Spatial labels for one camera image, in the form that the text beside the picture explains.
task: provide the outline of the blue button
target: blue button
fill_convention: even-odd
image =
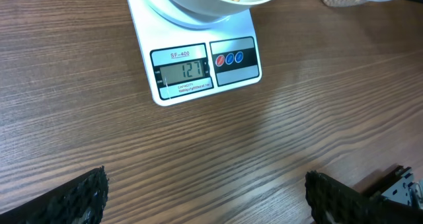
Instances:
[[[237,55],[235,56],[235,62],[239,63],[244,59],[244,53],[243,52],[238,52]]]
[[[233,54],[232,53],[228,54],[226,56],[226,64],[228,64],[228,65],[232,64],[233,63],[233,59],[234,59]]]

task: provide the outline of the wood grain surface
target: wood grain surface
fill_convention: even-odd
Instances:
[[[162,108],[126,0],[0,0],[0,213],[101,165],[103,223],[311,223],[308,170],[423,178],[423,5],[251,13],[261,82]]]

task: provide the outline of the red button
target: red button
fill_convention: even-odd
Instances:
[[[224,55],[220,55],[216,58],[216,65],[221,67],[223,65],[223,63],[225,63],[225,56]]]

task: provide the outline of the digital scale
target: digital scale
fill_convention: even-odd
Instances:
[[[209,17],[171,0],[128,0],[153,100],[169,106],[259,82],[250,11]]]

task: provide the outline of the white kitchen scale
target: white kitchen scale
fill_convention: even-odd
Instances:
[[[171,0],[128,0],[153,100],[161,106],[259,82],[250,11],[209,17]]]

